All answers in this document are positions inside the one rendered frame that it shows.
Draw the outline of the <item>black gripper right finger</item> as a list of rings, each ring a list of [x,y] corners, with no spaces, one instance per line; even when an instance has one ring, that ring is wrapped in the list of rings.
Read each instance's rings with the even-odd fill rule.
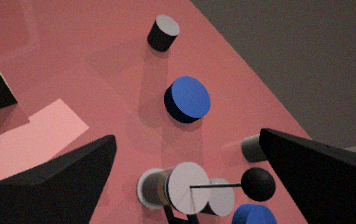
[[[356,224],[356,152],[270,128],[259,144],[308,224]]]

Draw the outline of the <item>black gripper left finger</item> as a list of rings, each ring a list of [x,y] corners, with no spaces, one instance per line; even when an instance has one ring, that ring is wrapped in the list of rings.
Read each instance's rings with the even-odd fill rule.
[[[89,224],[116,154],[107,135],[0,180],[0,224]]]

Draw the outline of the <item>blue short cylinder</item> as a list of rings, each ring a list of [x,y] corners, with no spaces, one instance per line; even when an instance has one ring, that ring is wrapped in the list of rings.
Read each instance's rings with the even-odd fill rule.
[[[164,103],[175,120],[186,124],[204,117],[211,106],[207,89],[190,76],[181,76],[168,87]]]
[[[235,211],[232,224],[277,224],[277,220],[267,206],[243,204]]]

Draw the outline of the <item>beige rectangular block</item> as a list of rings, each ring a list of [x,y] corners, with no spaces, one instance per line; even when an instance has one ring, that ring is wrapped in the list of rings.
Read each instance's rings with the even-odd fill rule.
[[[16,103],[18,103],[18,101],[14,97],[11,92],[11,88],[0,72],[0,109]]]

